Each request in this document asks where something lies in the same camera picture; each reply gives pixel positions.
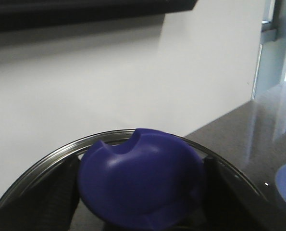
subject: gray countertop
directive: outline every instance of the gray countertop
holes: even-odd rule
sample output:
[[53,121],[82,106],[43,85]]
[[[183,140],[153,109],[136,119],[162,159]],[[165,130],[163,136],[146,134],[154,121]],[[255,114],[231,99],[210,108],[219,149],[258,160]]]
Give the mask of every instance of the gray countertop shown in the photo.
[[235,165],[275,203],[275,174],[286,164],[286,82],[186,138]]

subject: white wall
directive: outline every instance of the white wall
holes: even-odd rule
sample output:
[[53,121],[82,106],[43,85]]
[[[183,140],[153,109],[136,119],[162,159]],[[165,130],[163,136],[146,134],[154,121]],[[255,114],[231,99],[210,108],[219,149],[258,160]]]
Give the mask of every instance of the white wall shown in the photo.
[[248,101],[263,1],[200,0],[165,16],[0,34],[0,196],[89,134],[186,135]]

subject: blue plastic lid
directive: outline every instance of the blue plastic lid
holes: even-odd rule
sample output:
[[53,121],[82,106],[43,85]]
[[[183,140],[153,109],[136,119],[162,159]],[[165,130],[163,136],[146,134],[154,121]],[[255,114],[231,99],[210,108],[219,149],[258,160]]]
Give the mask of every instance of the blue plastic lid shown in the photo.
[[200,206],[205,172],[180,138],[138,128],[120,145],[92,145],[81,160],[78,186],[85,205],[101,219],[128,229],[162,230]]

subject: speckled countertop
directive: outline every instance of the speckled countertop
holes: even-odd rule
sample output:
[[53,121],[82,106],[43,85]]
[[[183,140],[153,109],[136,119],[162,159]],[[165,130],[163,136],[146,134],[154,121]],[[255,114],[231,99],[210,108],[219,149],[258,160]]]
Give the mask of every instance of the speckled countertop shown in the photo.
[[286,82],[186,138],[235,165],[275,203],[275,174],[286,164]]

